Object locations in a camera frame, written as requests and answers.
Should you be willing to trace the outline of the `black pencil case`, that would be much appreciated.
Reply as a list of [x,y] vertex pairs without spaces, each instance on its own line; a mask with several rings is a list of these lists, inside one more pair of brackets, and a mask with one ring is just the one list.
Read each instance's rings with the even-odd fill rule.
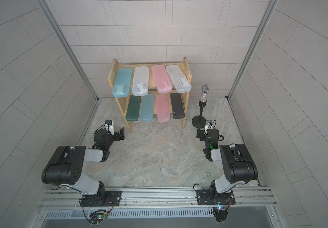
[[172,105],[172,113],[174,119],[184,119],[185,112],[184,106],[182,102],[181,94],[179,93],[171,93],[170,94],[171,105]]

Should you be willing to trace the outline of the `blue-grey pencil case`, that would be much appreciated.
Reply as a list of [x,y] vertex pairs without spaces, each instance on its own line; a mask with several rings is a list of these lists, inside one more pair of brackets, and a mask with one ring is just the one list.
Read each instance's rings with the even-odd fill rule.
[[154,113],[154,95],[148,94],[142,97],[140,120],[142,122],[150,122]]

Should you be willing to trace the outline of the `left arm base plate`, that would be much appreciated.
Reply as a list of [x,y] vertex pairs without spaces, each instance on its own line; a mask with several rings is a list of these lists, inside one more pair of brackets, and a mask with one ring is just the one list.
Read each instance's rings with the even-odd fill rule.
[[104,195],[83,195],[78,201],[81,207],[115,207],[119,206],[122,191],[106,191]]

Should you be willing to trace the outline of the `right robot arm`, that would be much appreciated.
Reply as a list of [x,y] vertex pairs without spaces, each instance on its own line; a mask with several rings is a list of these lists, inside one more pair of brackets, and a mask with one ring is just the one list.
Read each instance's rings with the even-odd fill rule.
[[223,174],[212,181],[212,198],[228,194],[237,185],[247,184],[258,178],[257,167],[245,144],[219,145],[219,130],[197,129],[196,137],[205,143],[204,155],[211,162],[221,162]]

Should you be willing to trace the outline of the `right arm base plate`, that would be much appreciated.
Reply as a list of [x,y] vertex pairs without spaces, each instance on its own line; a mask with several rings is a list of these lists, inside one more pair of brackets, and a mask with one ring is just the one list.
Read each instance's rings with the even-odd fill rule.
[[235,205],[233,192],[219,194],[210,190],[196,190],[198,205]]

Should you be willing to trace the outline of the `dark green pencil case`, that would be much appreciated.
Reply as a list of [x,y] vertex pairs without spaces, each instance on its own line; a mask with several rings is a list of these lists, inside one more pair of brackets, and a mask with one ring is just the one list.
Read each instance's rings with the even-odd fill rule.
[[128,122],[136,122],[139,119],[141,105],[141,97],[131,95],[127,107],[126,120]]

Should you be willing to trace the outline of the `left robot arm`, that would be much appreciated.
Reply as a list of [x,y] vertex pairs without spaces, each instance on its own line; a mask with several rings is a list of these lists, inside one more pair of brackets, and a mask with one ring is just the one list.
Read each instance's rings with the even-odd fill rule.
[[92,148],[59,146],[42,172],[43,183],[63,185],[78,191],[82,195],[79,200],[81,207],[118,206],[122,192],[106,192],[103,182],[83,173],[83,164],[107,161],[113,142],[124,139],[124,128],[114,134],[108,129],[99,129],[94,133]]

